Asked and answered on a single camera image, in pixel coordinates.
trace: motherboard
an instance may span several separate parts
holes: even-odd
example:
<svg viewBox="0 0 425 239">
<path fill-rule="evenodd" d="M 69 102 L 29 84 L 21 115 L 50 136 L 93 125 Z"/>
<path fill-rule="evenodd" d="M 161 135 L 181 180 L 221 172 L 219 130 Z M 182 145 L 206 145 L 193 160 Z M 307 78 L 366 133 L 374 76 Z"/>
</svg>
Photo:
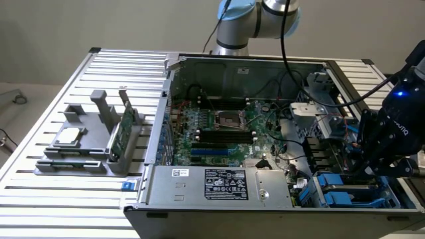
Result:
<svg viewBox="0 0 425 239">
<path fill-rule="evenodd" d="M 173 165 L 253 167 L 262 158 L 274 158 L 282 142 L 270 137 L 281 138 L 273 104 L 247 102 L 241 110 L 217 107 L 202 109 L 187 102 L 173 110 Z"/>
</svg>

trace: metal bracket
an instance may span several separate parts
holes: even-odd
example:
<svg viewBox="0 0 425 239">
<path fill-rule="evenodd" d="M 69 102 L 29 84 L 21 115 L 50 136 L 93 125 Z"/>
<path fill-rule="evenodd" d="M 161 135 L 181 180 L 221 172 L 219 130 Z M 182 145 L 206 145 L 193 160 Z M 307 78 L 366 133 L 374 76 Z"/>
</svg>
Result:
<svg viewBox="0 0 425 239">
<path fill-rule="evenodd" d="M 165 61 L 164 61 L 164 68 L 166 71 L 176 70 L 180 67 L 180 61 L 185 59 L 180 59 L 178 53 L 169 53 L 166 54 Z"/>
</svg>

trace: black pcie slot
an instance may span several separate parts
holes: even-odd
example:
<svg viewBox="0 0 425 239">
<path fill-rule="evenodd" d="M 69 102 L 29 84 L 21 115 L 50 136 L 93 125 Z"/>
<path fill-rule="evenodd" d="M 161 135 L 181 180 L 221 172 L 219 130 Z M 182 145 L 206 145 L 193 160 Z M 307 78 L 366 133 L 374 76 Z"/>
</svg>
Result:
<svg viewBox="0 0 425 239">
<path fill-rule="evenodd" d="M 222 143 L 193 143 L 191 148 L 227 149 L 227 146 Z"/>
<path fill-rule="evenodd" d="M 202 142 L 202 143 L 247 143 L 247 144 L 253 144 L 251 139 L 231 139 L 231 138 L 219 138 L 219 139 L 201 138 L 199 142 Z"/>
<path fill-rule="evenodd" d="M 253 143 L 251 132 L 201 131 L 199 143 Z"/>
<path fill-rule="evenodd" d="M 222 101 L 222 100 L 201 100 L 199 108 L 205 110 L 242 110 L 246 107 L 246 102 Z"/>
<path fill-rule="evenodd" d="M 225 130 L 201 130 L 199 135 L 206 135 L 206 136 L 246 136 L 251 137 L 251 132 L 250 131 L 225 131 Z"/>
</svg>

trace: capacitor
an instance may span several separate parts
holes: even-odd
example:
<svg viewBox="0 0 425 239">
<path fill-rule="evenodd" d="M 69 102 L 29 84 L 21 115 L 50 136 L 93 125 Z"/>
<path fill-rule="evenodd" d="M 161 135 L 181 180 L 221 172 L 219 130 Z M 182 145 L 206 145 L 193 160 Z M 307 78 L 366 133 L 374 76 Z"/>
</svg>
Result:
<svg viewBox="0 0 425 239">
<path fill-rule="evenodd" d="M 267 112 L 270 111 L 270 108 L 266 107 L 266 106 L 262 106 L 262 107 L 261 107 L 261 111 L 262 111 L 263 113 L 267 113 Z"/>
</svg>

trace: circuit board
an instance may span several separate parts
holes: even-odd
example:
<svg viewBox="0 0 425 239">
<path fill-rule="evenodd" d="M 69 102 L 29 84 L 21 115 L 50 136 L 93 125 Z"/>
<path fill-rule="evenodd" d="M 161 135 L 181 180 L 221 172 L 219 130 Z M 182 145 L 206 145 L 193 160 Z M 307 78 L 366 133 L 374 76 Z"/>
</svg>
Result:
<svg viewBox="0 0 425 239">
<path fill-rule="evenodd" d="M 125 110 L 121 117 L 121 122 L 118 124 L 117 133 L 112 143 L 112 153 L 116 159 L 124 155 L 128 145 L 128 140 L 130 138 L 132 126 L 134 121 L 134 111 L 129 103 L 125 104 Z"/>
<path fill-rule="evenodd" d="M 277 138 L 281 138 L 281 133 L 274 130 L 274 126 L 271 130 L 266 128 L 267 117 L 267 121 L 275 124 L 275 115 L 271 114 L 271 110 L 263 112 L 261 110 L 262 107 L 269 109 L 270 105 L 265 102 L 257 102 L 242 111 L 243 131 L 254 131 L 255 134 L 253 143 L 225 143 L 226 155 L 193 155 L 191 146 L 198 142 L 195 140 L 195 132 L 198 129 L 207 131 L 241 131 L 235 129 L 234 126 L 226 127 L 215 123 L 219 120 L 217 116 L 222 114 L 239 114 L 239 111 L 203 110 L 189 104 L 181 110 L 180 122 L 174 127 L 176 153 L 173 165 L 241 167 L 246 159 L 261 159 L 263 154 L 270 158 L 270 149 L 274 148 L 277 151 L 282 143 L 274 140 L 267 133 L 270 132 Z"/>
</svg>

